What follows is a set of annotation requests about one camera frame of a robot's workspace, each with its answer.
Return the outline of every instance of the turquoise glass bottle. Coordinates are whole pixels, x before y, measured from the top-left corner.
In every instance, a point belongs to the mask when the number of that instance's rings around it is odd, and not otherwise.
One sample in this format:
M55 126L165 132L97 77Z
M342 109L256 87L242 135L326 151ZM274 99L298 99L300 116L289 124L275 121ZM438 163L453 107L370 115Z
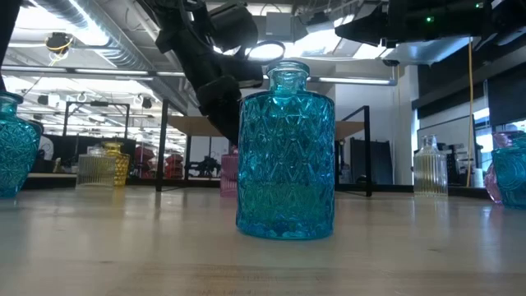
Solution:
M263 238L323 238L335 219L334 102L306 91L301 62L267 75L270 90L242 102L236 224Z
M526 136L517 135L511 146L496 149L491 156L502 204L526 209Z
M13 198L35 162L40 128L16 116L23 98L0 92L0 199Z

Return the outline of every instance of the yellow glass vase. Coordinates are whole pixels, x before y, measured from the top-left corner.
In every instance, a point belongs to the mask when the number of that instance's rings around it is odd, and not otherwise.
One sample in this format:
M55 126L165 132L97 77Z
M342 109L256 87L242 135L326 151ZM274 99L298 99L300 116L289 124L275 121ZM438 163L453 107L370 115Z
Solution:
M102 145L106 150L106 155L115 157L115 186L126 185L130 155L121 153L123 144L120 142L103 142Z

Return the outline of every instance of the ductwork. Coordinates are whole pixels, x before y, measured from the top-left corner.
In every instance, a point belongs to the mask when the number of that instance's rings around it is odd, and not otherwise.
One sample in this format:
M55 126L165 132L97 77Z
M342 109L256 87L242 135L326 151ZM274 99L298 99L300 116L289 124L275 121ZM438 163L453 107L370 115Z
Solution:
M123 34L117 24L106 14L95 0L34 0L46 11L56 17L68 21L81 32L93 34L104 33L108 43L104 46L111 50L98 50L97 53L118 68L132 70L154 70L153 65L137 49L137 47ZM152 81L141 81L155 93L168 99L186 111L187 101L171 86L165 78L154 78Z

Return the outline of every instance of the table surface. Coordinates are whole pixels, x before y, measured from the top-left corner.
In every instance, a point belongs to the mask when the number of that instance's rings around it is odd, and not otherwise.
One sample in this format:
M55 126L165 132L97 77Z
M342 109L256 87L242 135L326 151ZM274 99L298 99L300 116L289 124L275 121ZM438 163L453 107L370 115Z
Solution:
M337 193L335 234L240 234L219 189L25 191L0 202L0 295L521 295L526 211Z

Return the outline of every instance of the black robotic arm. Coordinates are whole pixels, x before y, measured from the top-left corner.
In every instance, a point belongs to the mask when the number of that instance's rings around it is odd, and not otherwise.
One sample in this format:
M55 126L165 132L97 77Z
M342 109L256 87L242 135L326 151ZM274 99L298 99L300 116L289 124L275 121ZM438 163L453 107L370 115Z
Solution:
M238 143L240 88L263 83L261 65L248 60L257 44L257 27L246 4L227 2L212 11L203 1L139 0L161 28L155 42L162 53L173 50L196 91L200 111L232 143ZM238 49L233 56L214 51Z

